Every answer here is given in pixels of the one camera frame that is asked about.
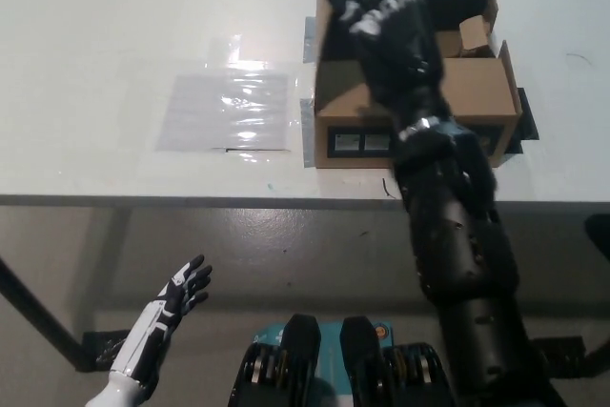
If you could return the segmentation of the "white and black left hand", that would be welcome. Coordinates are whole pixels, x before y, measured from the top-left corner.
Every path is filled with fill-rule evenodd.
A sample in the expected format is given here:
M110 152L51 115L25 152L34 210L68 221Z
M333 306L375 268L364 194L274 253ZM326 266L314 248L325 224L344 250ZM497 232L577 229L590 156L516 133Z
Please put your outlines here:
M168 280L132 326L112 364L113 373L135 380L142 388L158 378L173 333L183 318L208 298L212 270L200 254Z

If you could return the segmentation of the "black right hand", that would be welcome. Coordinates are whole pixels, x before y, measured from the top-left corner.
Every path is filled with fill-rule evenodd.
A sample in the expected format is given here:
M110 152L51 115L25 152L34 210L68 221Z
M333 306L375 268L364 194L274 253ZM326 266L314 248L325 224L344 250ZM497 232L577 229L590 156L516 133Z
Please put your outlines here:
M424 0L328 0L401 140L449 121L443 57Z

